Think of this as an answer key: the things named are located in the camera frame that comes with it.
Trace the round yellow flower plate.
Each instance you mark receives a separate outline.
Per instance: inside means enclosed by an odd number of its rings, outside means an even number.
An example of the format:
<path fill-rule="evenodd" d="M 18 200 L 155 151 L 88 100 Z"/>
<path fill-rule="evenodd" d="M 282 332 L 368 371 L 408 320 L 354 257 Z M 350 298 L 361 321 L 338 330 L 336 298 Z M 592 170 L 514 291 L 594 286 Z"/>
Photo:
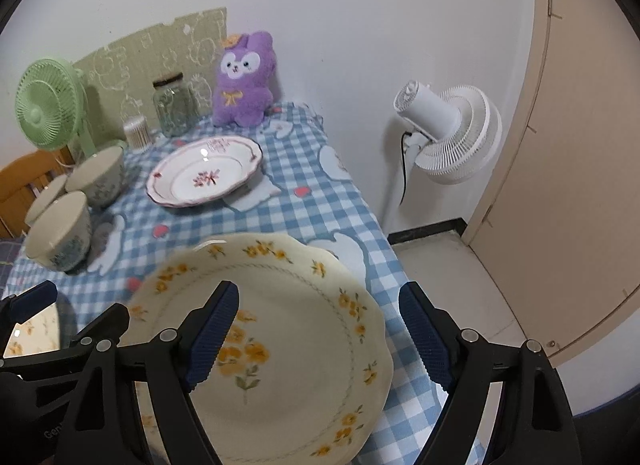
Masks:
<path fill-rule="evenodd" d="M 23 324 L 16 324 L 3 358 L 38 355 L 60 349 L 58 308 L 51 305 Z"/>

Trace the floral ceramic bowl front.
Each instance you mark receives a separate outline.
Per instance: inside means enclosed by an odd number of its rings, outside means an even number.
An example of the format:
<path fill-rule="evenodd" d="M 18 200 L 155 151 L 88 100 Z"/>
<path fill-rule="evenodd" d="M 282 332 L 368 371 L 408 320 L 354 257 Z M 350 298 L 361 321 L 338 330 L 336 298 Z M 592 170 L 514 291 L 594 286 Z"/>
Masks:
<path fill-rule="evenodd" d="M 73 191 L 40 214 L 26 237 L 25 256 L 43 268 L 67 272 L 86 258 L 91 237 L 87 196 Z"/>

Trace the floral ceramic bowl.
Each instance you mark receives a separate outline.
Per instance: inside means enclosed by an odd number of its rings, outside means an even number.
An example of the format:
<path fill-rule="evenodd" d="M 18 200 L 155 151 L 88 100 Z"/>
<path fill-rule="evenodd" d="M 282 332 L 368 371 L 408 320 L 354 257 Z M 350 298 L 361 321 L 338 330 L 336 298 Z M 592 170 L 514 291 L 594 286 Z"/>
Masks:
<path fill-rule="evenodd" d="M 32 206 L 29 207 L 25 217 L 27 226 L 33 226 L 36 220 L 51 204 L 60 198 L 65 192 L 67 174 L 55 177 L 42 191 L 39 192 Z"/>
<path fill-rule="evenodd" d="M 40 214 L 26 237 L 25 256 L 43 268 L 67 272 L 86 258 L 91 237 L 87 196 L 73 191 Z"/>
<path fill-rule="evenodd" d="M 114 145 L 82 162 L 67 178 L 65 191 L 84 193 L 91 208 L 106 208 L 115 202 L 124 181 L 124 149 Z"/>

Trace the floral ceramic bowl back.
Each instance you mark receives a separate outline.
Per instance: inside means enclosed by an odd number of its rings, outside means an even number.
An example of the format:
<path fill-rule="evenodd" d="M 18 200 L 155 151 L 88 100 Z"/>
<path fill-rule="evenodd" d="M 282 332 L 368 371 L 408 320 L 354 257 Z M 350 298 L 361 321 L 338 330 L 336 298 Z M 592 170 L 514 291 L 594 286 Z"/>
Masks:
<path fill-rule="evenodd" d="M 106 208 L 115 202 L 124 181 L 124 149 L 114 145 L 82 162 L 67 178 L 65 191 L 84 193 L 91 208 Z"/>

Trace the scalloped yellow flower plate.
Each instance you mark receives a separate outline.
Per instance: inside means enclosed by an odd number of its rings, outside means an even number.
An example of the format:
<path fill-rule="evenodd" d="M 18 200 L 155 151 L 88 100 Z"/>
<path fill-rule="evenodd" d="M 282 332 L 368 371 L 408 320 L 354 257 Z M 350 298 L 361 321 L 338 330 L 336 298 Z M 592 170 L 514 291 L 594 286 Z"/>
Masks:
<path fill-rule="evenodd" d="M 144 343 L 222 281 L 240 307 L 191 399 L 226 464 L 347 464 L 390 391 L 383 313 L 329 251 L 282 233 L 236 233 L 177 251 L 131 297 L 122 340 Z"/>

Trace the white red-trim plate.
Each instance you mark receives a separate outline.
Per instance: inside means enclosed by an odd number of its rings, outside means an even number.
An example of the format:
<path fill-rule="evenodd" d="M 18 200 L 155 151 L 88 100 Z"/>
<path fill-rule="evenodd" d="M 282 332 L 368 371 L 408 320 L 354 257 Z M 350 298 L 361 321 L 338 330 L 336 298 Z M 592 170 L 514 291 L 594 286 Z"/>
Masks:
<path fill-rule="evenodd" d="M 211 136 L 164 157 L 146 180 L 145 192 L 167 208 L 203 205 L 227 196 L 254 176 L 262 148 L 245 136 Z"/>

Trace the beige door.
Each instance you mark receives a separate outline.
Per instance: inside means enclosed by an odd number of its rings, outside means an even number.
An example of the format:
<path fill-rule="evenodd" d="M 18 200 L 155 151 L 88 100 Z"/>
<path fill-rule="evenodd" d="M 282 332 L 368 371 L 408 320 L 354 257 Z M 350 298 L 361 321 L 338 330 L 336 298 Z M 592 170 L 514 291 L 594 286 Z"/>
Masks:
<path fill-rule="evenodd" d="M 546 0 L 513 162 L 470 245 L 553 364 L 639 307 L 639 40 L 615 0 Z"/>

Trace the green desk fan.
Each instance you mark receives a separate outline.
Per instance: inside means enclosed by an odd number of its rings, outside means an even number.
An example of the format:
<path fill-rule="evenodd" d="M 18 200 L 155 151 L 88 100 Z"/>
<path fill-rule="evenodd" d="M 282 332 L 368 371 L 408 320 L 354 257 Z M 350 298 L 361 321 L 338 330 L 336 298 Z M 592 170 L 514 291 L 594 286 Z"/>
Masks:
<path fill-rule="evenodd" d="M 86 157 L 96 154 L 89 130 L 86 77 L 62 58 L 40 58 L 18 83 L 14 112 L 17 124 L 35 147 L 58 151 L 78 140 Z"/>

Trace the cotton swab container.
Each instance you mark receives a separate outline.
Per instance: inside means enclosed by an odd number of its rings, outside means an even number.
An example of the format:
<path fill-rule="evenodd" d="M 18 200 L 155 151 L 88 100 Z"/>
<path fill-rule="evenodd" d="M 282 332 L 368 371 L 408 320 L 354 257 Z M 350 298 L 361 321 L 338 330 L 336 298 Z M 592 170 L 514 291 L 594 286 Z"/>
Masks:
<path fill-rule="evenodd" d="M 146 118 L 142 115 L 130 116 L 122 124 L 128 146 L 131 150 L 141 151 L 152 144 L 152 136 Z"/>

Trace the green patterned board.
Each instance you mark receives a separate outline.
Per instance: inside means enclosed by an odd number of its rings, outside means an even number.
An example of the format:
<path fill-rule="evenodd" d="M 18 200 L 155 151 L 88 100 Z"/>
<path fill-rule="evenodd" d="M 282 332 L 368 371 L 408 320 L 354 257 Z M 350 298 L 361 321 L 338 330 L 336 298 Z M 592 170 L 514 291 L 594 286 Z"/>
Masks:
<path fill-rule="evenodd" d="M 95 144 L 125 138 L 122 124 L 142 115 L 158 126 L 152 82 L 181 73 L 198 113 L 212 113 L 215 69 L 227 37 L 227 10 L 191 13 L 133 32 L 74 66 L 85 75 L 89 131 Z"/>

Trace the glass jar black lid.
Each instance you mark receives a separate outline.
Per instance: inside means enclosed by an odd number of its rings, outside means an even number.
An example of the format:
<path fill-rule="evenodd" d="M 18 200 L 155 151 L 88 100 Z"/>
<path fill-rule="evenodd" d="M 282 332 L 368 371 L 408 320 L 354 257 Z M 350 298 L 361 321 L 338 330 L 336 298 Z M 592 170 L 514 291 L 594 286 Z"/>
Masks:
<path fill-rule="evenodd" d="M 153 103 L 163 135 L 177 138 L 191 131 L 198 118 L 198 107 L 183 73 L 157 79 L 152 85 Z"/>

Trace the blue checkered tablecloth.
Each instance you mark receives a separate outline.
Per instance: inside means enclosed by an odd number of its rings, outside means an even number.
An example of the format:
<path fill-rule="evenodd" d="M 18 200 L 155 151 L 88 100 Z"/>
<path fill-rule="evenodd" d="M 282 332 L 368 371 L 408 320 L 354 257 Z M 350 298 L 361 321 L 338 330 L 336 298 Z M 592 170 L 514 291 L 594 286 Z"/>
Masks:
<path fill-rule="evenodd" d="M 154 167 L 180 141 L 160 138 L 125 156 L 126 184 L 93 218 L 93 251 L 74 274 L 51 272 L 18 256 L 1 269 L 3 294 L 41 281 L 58 286 L 63 339 L 115 301 L 130 298 L 143 279 L 179 248 L 212 235 L 285 232 L 332 251 L 372 294 L 386 318 L 394 378 L 381 422 L 358 455 L 361 464 L 410 464 L 433 429 L 445 393 L 428 378 L 397 308 L 406 274 L 352 177 L 330 147 L 322 120 L 308 108 L 276 104 L 248 136 L 262 147 L 262 168 L 231 196 L 198 208 L 168 209 L 146 195 Z"/>

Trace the white floor fan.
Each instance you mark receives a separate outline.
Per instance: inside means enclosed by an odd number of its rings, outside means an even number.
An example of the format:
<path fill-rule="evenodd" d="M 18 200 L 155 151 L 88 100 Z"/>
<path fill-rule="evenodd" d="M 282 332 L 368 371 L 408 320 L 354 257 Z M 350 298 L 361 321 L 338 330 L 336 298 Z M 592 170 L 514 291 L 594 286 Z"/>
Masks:
<path fill-rule="evenodd" d="M 410 80 L 395 95 L 394 111 L 404 122 L 399 165 L 383 207 L 381 229 L 390 233 L 405 199 L 413 169 L 433 182 L 455 185 L 484 169 L 498 151 L 502 119 L 494 102 L 475 86 L 462 84 L 438 94 Z"/>

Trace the purple plush bunny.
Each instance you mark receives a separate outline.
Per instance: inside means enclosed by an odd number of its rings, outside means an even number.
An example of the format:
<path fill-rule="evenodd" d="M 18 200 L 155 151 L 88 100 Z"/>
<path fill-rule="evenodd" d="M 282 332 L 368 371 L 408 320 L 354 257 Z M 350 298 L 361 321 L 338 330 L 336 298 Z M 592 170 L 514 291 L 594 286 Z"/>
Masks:
<path fill-rule="evenodd" d="M 273 103 L 270 79 L 277 67 L 270 32 L 227 37 L 216 74 L 213 123 L 258 126 Z"/>

